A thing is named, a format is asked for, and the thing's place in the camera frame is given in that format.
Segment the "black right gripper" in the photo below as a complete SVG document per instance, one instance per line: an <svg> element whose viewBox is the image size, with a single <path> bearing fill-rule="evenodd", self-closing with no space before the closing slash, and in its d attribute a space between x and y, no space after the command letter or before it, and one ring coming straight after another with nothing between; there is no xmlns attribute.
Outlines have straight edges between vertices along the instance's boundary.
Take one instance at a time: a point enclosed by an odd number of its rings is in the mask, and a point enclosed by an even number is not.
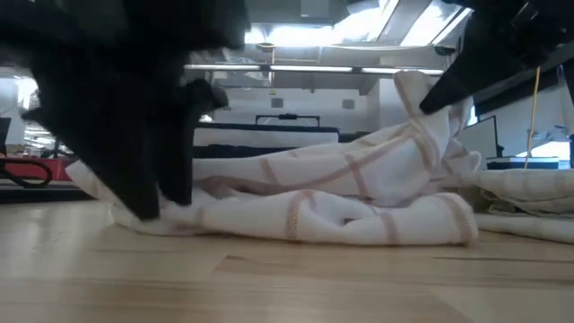
<svg viewBox="0 0 574 323"><path fill-rule="evenodd" d="M574 0L442 0L469 8L463 47L420 104L436 113L540 66L574 41Z"/></svg>

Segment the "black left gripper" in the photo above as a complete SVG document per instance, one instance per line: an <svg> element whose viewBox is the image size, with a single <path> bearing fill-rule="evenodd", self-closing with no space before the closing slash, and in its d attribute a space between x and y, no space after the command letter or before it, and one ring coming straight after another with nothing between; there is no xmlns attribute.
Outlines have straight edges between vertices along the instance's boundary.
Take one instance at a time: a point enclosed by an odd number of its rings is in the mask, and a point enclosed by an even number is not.
<svg viewBox="0 0 574 323"><path fill-rule="evenodd" d="M125 126L161 121L158 183L178 205L192 203L193 125L228 105L225 90L203 78L186 83L185 57L107 60L34 57L30 71L39 87L39 106L25 113L54 135L104 134ZM106 183L139 220L159 218L152 158L141 134L112 138L105 153Z"/></svg>

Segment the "navy fabric basket white label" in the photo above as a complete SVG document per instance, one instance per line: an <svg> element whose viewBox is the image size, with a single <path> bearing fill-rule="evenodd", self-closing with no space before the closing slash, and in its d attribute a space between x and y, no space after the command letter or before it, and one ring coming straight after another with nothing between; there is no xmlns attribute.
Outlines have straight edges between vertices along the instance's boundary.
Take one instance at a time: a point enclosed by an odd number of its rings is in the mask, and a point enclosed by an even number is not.
<svg viewBox="0 0 574 323"><path fill-rule="evenodd" d="M237 158L336 144L339 136L339 129L323 126L320 116L285 113L256 115L251 123L202 123L193 146L205 158Z"/></svg>

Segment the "white towel grey checks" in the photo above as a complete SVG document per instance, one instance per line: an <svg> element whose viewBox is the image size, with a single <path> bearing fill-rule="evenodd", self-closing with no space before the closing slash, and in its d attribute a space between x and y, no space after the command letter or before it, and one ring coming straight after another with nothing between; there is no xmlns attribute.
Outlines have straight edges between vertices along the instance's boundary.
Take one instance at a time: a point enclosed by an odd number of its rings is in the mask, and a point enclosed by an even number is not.
<svg viewBox="0 0 574 323"><path fill-rule="evenodd" d="M574 245L574 170L481 170L459 187L481 230Z"/></svg>

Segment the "white towel red-brown checks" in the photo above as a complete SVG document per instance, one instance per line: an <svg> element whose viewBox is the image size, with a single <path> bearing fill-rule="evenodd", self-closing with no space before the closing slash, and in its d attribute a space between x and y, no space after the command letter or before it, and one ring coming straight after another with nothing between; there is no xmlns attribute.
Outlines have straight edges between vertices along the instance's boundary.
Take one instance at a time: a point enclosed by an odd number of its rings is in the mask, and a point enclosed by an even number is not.
<svg viewBox="0 0 574 323"><path fill-rule="evenodd" d="M477 239L472 207L454 178L480 157L458 134L471 100L426 115L420 103L433 81L399 72L394 84L408 119L345 144L320 144L257 157L195 160L193 202L160 201L142 222L81 162L67 174L104 202L114 222L152 235L231 233L352 245L468 244Z"/></svg>

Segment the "black ceiling beam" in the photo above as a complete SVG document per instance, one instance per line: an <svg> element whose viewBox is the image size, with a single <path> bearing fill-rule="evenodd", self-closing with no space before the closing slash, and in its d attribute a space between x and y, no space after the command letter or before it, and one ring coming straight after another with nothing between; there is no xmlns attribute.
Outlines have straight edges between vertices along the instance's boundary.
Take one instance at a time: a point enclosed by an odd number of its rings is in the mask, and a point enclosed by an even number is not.
<svg viewBox="0 0 574 323"><path fill-rule="evenodd" d="M574 57L562 62L559 65L552 65L549 69L543 70L539 77L538 91L558 85L561 78L565 77L566 84L571 93L574 93ZM535 76L520 81L514 85L505 85L498 92L487 96L474 96L474 114L480 117L487 112L500 109L512 102L531 97L534 93Z"/></svg>

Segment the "red plastic bin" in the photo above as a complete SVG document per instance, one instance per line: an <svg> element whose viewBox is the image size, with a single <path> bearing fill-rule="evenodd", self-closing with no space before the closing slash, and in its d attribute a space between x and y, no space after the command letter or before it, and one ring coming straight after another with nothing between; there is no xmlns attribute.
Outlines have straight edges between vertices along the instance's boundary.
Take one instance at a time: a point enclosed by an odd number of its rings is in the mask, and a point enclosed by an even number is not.
<svg viewBox="0 0 574 323"><path fill-rule="evenodd" d="M72 160L65 158L0 158L4 168L22 179L46 179L48 168L54 181L70 181L65 168Z"/></svg>

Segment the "navy white striped basket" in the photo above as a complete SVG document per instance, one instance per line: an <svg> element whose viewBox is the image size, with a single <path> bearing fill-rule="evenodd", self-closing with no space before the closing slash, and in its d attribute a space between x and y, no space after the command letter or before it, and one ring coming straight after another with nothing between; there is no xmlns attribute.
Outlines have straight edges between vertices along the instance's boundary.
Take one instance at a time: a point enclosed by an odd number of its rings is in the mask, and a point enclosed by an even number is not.
<svg viewBox="0 0 574 323"><path fill-rule="evenodd" d="M557 157L496 157L486 160L488 170L510 170L510 169L530 169L530 170L557 170L560 160Z"/></svg>

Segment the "long ceiling light strip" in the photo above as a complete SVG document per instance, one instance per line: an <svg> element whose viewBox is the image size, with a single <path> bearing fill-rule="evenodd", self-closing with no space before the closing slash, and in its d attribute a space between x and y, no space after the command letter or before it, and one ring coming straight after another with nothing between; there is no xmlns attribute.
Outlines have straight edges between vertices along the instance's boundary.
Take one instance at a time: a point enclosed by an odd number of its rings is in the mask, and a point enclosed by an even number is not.
<svg viewBox="0 0 574 323"><path fill-rule="evenodd" d="M336 73L336 74L395 74L401 71L416 71L431 76L440 76L442 70L407 67L358 67L330 65L228 65L194 64L185 65L186 70L196 71L241 71L241 72L296 72L296 73Z"/></svg>

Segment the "dark screen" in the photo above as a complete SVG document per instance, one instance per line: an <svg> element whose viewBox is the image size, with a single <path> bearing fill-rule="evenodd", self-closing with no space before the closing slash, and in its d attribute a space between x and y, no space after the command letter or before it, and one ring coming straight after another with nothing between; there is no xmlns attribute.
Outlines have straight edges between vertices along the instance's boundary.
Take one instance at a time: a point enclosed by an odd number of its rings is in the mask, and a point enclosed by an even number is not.
<svg viewBox="0 0 574 323"><path fill-rule="evenodd" d="M11 122L10 118L0 118L0 158L7 155L7 139Z"/></svg>

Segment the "black metal table frame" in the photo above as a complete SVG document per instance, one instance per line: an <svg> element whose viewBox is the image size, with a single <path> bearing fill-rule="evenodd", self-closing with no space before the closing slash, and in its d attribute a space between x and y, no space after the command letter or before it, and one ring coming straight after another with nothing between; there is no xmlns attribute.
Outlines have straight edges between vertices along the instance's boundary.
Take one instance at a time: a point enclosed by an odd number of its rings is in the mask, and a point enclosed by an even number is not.
<svg viewBox="0 0 574 323"><path fill-rule="evenodd" d="M24 188L14 183L0 183L0 205L93 200L71 183L48 184L41 188Z"/></svg>

